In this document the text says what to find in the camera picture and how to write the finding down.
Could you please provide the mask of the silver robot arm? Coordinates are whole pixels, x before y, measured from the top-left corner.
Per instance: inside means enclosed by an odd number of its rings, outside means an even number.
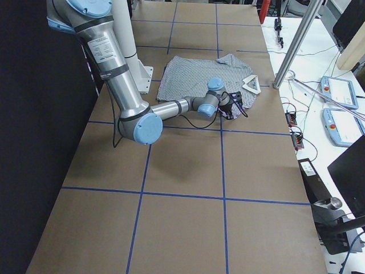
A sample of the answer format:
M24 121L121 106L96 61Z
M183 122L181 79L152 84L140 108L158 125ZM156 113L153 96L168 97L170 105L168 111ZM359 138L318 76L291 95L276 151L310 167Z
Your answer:
M124 56L125 46L135 45L127 1L46 3L48 25L76 36L95 62L111 100L119 106L120 114L114 119L114 130L122 137L150 145L159 139L166 119L188 111L206 117L221 111L231 119L233 106L243 109L240 93L228 93L219 78L209 80L203 97L188 96L150 106L137 88L136 70Z

